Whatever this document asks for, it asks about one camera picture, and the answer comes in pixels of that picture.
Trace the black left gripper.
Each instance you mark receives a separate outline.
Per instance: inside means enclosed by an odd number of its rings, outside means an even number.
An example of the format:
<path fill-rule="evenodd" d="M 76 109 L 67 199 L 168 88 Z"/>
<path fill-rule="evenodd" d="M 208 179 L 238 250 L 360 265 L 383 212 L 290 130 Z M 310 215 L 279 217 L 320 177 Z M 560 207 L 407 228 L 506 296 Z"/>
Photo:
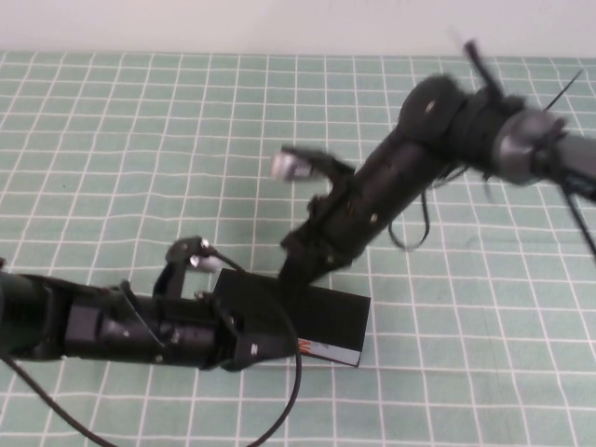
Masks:
<path fill-rule="evenodd" d="M 240 372 L 296 353 L 287 325 L 271 306 L 211 294 L 152 300 L 149 327 L 156 336 L 151 360 L 157 364 Z"/>

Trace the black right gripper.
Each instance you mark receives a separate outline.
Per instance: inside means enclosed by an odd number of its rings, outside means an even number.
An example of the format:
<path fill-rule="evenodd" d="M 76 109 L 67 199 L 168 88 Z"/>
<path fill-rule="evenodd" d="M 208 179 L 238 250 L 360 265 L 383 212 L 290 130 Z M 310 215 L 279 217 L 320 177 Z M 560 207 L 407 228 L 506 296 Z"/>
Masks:
<path fill-rule="evenodd" d="M 343 180 L 306 209 L 306 220 L 280 243 L 279 281 L 307 285 L 351 264 L 397 214 L 397 190 L 380 177 Z"/>

